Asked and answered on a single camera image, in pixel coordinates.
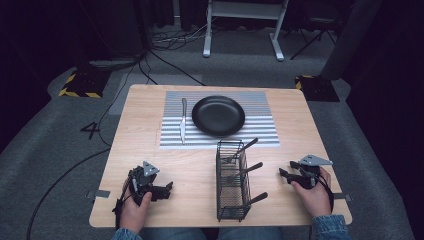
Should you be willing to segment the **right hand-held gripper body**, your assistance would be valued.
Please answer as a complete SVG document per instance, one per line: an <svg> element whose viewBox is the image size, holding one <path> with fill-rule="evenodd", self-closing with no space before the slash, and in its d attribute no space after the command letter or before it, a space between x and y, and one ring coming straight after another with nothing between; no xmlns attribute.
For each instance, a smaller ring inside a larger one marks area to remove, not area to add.
<svg viewBox="0 0 424 240"><path fill-rule="evenodd" d="M302 176L302 180L299 180L298 183L305 189L312 189L317 184L321 166L333 164L331 160L326 160L312 154L306 155L295 162L301 164L301 169L298 171Z"/></svg>

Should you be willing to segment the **white metal desk frame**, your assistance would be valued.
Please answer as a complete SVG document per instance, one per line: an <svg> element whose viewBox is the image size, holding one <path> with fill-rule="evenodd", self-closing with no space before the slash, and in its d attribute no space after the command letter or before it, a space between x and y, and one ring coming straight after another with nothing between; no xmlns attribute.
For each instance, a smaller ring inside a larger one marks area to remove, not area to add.
<svg viewBox="0 0 424 240"><path fill-rule="evenodd" d="M220 0L208 0L206 17L206 35L202 55L208 58L211 55L212 43L212 19L214 17L247 18L261 20L275 20L275 30L269 34L276 59L285 59L280 48L278 37L285 18L290 0L282 0L279 4L246 3L246 2L223 2Z"/></svg>

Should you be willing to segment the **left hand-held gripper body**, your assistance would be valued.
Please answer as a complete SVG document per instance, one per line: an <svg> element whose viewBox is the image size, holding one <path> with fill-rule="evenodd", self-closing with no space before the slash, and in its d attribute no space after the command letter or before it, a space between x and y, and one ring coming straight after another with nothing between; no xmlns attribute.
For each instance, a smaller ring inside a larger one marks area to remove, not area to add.
<svg viewBox="0 0 424 240"><path fill-rule="evenodd" d="M152 201L158 200L158 194L153 182L159 173L159 169L147 161L142 166L137 166L129 172L130 192L134 202L140 205L147 192L152 193Z"/></svg>

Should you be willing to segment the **dark-handled utensil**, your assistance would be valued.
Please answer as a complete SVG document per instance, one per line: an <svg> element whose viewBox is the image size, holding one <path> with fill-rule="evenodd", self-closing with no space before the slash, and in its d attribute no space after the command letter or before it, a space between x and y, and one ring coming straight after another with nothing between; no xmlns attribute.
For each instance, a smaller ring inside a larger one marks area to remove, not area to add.
<svg viewBox="0 0 424 240"><path fill-rule="evenodd" d="M240 170L236 174L233 174L233 175L228 176L226 180L227 180L227 182L232 182L236 177L241 177L241 176L247 174L250 171L253 171L253 170L256 170L256 169L261 168L262 166L263 166L263 163L262 162L259 162L259 163L255 164L255 165L251 166L251 167L248 167L246 169Z"/></svg>
<svg viewBox="0 0 424 240"><path fill-rule="evenodd" d="M246 203L243 204L243 207L248 207L256 202L259 202L261 200L264 200L268 197L268 193L267 192L263 192L261 194L259 194L258 196L250 199L249 201L247 201Z"/></svg>

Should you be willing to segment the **black yellow striped stand base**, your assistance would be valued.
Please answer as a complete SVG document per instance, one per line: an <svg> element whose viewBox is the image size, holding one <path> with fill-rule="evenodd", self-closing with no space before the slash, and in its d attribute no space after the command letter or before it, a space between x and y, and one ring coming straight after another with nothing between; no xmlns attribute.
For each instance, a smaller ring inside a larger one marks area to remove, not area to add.
<svg viewBox="0 0 424 240"><path fill-rule="evenodd" d="M328 80L323 79L321 76L296 76L295 87L303 92L304 97L307 101L340 101L332 83Z"/></svg>
<svg viewBox="0 0 424 240"><path fill-rule="evenodd" d="M59 96L102 98L110 71L82 72L74 70L67 78Z"/></svg>

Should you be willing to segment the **silver table knife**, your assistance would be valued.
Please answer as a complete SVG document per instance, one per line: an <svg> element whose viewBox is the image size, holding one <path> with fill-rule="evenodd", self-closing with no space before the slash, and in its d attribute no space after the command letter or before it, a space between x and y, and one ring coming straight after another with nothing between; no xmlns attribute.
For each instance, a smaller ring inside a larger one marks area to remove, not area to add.
<svg viewBox="0 0 424 240"><path fill-rule="evenodd" d="M187 100L182 98L182 119L179 125L180 128L180 138L183 145L185 145L185 136L186 136L186 115L187 115Z"/></svg>

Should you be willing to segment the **grey striped placemat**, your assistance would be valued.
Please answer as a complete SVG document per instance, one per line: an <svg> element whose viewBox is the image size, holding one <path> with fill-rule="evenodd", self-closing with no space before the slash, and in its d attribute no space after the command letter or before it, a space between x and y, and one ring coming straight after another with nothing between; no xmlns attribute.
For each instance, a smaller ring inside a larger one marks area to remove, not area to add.
<svg viewBox="0 0 424 240"><path fill-rule="evenodd" d="M245 112L242 128L228 136L230 140L248 143L258 139L255 147L278 147L280 145L268 99L264 91L167 91L163 111L160 148L161 149L213 149L221 137L207 135L199 130L191 119L195 104L209 96L226 96L241 105ZM180 137L182 120L182 99L187 101L185 143Z"/></svg>

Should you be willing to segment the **person's left hand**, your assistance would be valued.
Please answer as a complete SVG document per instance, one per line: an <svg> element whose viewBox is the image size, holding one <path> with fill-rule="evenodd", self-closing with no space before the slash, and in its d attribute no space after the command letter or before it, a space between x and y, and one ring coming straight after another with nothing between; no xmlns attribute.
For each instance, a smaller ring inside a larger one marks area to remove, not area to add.
<svg viewBox="0 0 424 240"><path fill-rule="evenodd" d="M129 191L125 193L125 202L122 206L120 227L134 233L139 233L145 225L152 193L147 192L140 205L137 205Z"/></svg>

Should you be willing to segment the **dark slanted pillar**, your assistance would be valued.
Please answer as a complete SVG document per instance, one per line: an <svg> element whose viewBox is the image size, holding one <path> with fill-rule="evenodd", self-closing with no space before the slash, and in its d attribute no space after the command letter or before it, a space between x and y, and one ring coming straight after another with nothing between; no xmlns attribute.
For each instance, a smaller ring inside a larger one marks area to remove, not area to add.
<svg viewBox="0 0 424 240"><path fill-rule="evenodd" d="M325 81L337 80L355 55L372 24L382 0L355 0L345 28L332 50L320 77Z"/></svg>

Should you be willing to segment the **black round plate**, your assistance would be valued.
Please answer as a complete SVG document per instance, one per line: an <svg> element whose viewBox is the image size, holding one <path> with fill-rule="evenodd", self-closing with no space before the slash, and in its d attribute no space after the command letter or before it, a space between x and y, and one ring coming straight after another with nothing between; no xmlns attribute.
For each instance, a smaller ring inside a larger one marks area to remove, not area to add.
<svg viewBox="0 0 424 240"><path fill-rule="evenodd" d="M192 109L192 121L202 132L217 137L237 133L245 123L242 106L226 96L208 96Z"/></svg>

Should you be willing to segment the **dark-handled fork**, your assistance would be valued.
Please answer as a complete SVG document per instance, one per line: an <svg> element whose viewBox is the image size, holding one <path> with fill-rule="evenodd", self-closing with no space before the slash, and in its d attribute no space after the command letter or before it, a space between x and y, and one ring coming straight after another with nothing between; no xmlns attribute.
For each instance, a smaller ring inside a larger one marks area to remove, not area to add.
<svg viewBox="0 0 424 240"><path fill-rule="evenodd" d="M230 163L233 159L235 159L239 154L241 154L243 151L245 151L247 148L251 147L252 145L256 144L258 142L258 138L254 138L252 141L250 141L249 143L247 143L246 145L244 145L242 148L240 148L239 150L237 150L233 155L230 155L228 157L226 157L225 159L223 159L222 161L226 162L226 163Z"/></svg>

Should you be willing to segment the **black tripod stand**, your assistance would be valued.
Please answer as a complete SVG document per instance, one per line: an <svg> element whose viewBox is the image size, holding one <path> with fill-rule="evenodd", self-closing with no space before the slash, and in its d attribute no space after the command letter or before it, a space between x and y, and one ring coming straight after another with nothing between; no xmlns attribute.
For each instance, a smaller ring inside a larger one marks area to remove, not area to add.
<svg viewBox="0 0 424 240"><path fill-rule="evenodd" d="M294 60L299 54L301 54L305 49L307 49L315 41L320 41L324 33L327 33L330 37L330 40L333 43L336 43L334 38L331 36L330 32L332 30L337 30L340 26L340 21L337 17L311 17L305 16L302 18L302 22L298 27L302 37L305 40L305 45L300 48L294 55L290 57L291 60ZM307 30L310 32L317 31L317 34L312 37L310 40L307 40L303 31Z"/></svg>

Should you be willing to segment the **person's right hand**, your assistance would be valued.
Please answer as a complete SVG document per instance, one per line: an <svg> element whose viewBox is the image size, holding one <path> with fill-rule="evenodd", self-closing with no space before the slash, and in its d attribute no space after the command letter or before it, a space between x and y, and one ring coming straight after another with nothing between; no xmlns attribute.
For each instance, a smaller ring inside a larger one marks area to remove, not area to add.
<svg viewBox="0 0 424 240"><path fill-rule="evenodd" d="M319 182L312 189L304 189L297 182L291 183L305 209L313 218L332 214L330 197L327 192L330 185L331 175L324 168L320 168Z"/></svg>

